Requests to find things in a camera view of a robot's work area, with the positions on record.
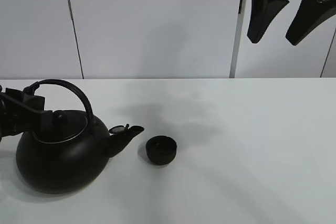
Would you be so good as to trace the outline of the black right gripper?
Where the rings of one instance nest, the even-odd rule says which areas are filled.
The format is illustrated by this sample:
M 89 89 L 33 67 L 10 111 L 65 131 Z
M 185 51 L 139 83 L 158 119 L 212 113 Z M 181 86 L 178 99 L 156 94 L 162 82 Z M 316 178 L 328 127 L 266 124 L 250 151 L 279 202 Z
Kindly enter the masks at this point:
M 288 0 L 251 0 L 247 37 L 253 44 L 262 39 L 267 28 Z M 315 28 L 335 15 L 335 0 L 301 0 L 299 9 L 288 28 L 286 39 L 294 46 Z

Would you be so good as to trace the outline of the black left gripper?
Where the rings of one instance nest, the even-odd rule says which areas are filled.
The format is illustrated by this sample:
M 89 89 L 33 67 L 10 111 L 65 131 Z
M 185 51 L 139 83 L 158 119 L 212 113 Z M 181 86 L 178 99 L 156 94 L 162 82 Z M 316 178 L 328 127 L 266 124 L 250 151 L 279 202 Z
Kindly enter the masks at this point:
M 6 88 L 1 91 L 1 137 L 27 131 L 45 133 L 52 129 L 52 111 L 45 110 L 45 98 L 35 95 L 38 84 L 22 91 Z

